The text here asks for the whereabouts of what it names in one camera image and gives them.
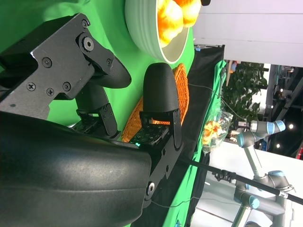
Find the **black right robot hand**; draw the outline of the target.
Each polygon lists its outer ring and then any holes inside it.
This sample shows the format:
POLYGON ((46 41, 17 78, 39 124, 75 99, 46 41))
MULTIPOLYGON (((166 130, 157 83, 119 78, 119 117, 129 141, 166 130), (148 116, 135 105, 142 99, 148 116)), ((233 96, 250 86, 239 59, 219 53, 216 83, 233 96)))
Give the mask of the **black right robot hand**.
POLYGON ((0 224, 123 227, 149 206, 182 150, 171 67, 151 64, 142 126, 119 140, 105 88, 131 75, 84 14, 44 22, 0 55, 0 224))

